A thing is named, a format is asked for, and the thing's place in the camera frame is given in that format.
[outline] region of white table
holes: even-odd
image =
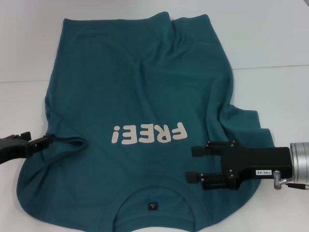
[[[257,110],[276,146],[309,142],[309,7],[302,0],[2,0],[0,138],[45,133],[43,101],[63,18],[136,19],[161,11],[172,18],[208,14],[235,69],[233,103]],[[0,165],[0,231],[74,231],[33,219],[22,210],[15,193],[22,162]],[[285,187],[277,191],[269,180],[262,181],[239,211],[203,231],[306,231],[308,218],[309,192]]]

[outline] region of silver cylinder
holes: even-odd
[[[291,143],[294,182],[309,182],[309,143]]]

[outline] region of t-shirt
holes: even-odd
[[[56,140],[22,167],[17,196],[31,216],[87,232],[199,231],[242,207],[259,181],[202,190],[185,172],[208,140],[273,146],[257,112],[230,104],[233,73],[207,15],[170,20],[65,19],[45,99]]]

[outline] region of sticker label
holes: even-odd
[[[271,170],[256,170],[255,171],[256,175],[272,175]]]

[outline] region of black clamp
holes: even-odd
[[[29,158],[34,153],[48,148],[53,139],[54,135],[47,134],[31,141],[30,132],[0,139],[0,164],[13,159]]]
[[[191,148],[193,157],[220,156],[221,173],[186,172],[188,183],[200,182],[203,189],[239,189],[247,179],[272,179],[278,170],[283,178],[293,175],[287,147],[246,148],[238,142],[211,142]]]

